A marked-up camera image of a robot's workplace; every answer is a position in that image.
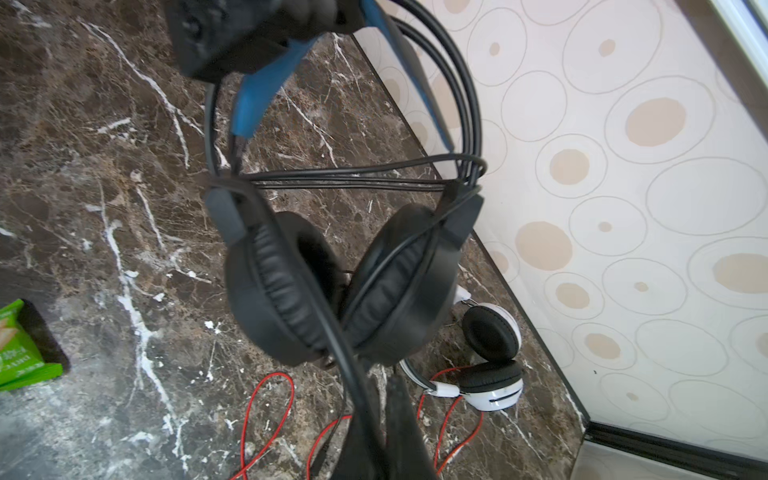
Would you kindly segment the black blue headphones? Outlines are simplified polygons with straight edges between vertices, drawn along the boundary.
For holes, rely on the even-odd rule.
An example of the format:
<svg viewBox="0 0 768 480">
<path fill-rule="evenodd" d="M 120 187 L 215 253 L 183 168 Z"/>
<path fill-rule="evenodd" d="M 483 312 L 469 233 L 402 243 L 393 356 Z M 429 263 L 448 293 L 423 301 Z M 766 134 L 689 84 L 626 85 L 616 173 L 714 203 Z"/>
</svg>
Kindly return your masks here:
<svg viewBox="0 0 768 480">
<path fill-rule="evenodd" d="M 365 26 L 379 30 L 414 83 L 444 152 L 372 165 L 243 173 L 243 154 L 272 99 L 312 48 L 289 47 L 261 70 L 242 75 L 230 117 L 228 169 L 206 156 L 205 201 L 227 247 L 231 311 L 249 340 L 290 366 L 333 357 L 350 371 L 362 357 L 391 365 L 434 335 L 457 288 L 460 252 L 479 216 L 486 173 L 477 92 L 446 28 L 415 1 L 404 8 L 421 30 L 373 1 Z M 360 213 L 331 223 L 339 240 L 292 211 L 276 211 L 268 190 L 438 193 L 436 205 L 410 202 L 375 235 Z"/>
</svg>

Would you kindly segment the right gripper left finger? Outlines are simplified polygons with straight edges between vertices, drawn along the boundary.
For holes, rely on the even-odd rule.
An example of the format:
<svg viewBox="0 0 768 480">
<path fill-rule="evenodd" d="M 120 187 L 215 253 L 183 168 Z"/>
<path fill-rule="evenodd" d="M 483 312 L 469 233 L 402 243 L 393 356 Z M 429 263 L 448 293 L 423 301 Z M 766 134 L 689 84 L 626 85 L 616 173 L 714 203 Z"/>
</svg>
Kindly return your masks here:
<svg viewBox="0 0 768 480">
<path fill-rule="evenodd" d="M 380 419 L 377 414 L 373 416 L 370 428 L 357 417 L 350 421 L 331 479 L 384 478 L 384 443 L 379 426 Z"/>
</svg>

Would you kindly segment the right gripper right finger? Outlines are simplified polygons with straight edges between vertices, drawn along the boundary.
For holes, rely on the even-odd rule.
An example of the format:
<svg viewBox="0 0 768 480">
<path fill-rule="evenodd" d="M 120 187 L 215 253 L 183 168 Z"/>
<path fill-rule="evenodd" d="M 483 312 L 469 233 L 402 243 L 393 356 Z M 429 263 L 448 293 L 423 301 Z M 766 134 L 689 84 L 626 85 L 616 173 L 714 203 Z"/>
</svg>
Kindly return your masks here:
<svg viewBox="0 0 768 480">
<path fill-rule="evenodd" d="M 387 478 L 435 480 L 436 471 L 417 425 L 404 380 L 389 378 L 386 395 Z"/>
</svg>

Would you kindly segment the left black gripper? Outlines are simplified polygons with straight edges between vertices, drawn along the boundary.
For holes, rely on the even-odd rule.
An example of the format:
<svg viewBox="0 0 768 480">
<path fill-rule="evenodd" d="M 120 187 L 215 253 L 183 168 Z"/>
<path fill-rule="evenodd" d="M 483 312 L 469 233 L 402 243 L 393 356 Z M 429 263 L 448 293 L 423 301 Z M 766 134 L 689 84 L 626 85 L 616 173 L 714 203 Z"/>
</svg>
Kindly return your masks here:
<svg viewBox="0 0 768 480">
<path fill-rule="evenodd" d="M 164 11 L 179 70 L 199 81 L 255 73 L 294 44 L 365 26 L 359 1 L 174 0 Z"/>
</svg>

